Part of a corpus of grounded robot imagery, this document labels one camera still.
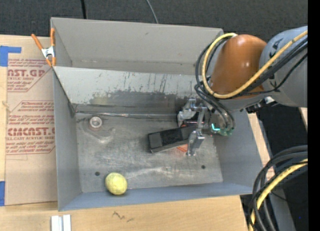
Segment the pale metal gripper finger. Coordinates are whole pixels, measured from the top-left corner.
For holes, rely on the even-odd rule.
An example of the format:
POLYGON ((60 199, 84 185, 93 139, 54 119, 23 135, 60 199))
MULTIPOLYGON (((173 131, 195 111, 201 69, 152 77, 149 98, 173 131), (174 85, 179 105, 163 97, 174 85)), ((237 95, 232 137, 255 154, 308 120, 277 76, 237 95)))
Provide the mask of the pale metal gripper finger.
POLYGON ((191 132, 188 137, 187 144, 187 156, 194 156, 196 154, 197 149, 200 148, 202 142, 205 140, 205 136, 201 129, 196 129, 191 132))
POLYGON ((198 113, 197 126, 202 125, 205 112, 208 108, 202 103, 199 105, 196 105, 196 103, 196 98, 189 98, 187 100, 186 104, 182 107, 182 110, 177 114, 177 122, 179 126, 181 126, 184 121, 193 118, 196 113, 198 113))

